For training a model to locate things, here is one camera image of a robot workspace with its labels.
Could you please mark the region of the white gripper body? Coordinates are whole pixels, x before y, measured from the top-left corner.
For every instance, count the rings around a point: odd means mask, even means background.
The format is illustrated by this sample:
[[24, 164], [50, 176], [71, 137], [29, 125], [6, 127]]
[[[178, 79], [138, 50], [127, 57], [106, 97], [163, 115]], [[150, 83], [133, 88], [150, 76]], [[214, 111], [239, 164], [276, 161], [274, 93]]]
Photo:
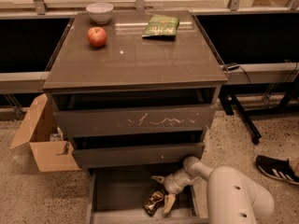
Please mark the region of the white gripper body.
[[193, 185], [198, 181], [198, 176], [191, 176], [183, 168], [164, 179], [164, 187], [169, 194], [179, 194], [186, 186]]

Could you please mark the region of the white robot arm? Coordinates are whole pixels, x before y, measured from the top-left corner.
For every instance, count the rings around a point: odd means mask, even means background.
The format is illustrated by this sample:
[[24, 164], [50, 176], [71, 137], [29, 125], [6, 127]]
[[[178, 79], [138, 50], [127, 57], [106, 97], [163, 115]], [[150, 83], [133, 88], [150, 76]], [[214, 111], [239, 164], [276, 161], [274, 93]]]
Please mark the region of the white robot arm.
[[233, 167], [211, 168], [190, 156], [173, 174], [152, 177], [167, 192], [164, 196], [165, 215], [170, 213], [183, 189], [199, 178], [206, 181], [209, 224], [257, 224], [258, 219], [270, 218], [274, 213], [274, 198], [265, 187]]

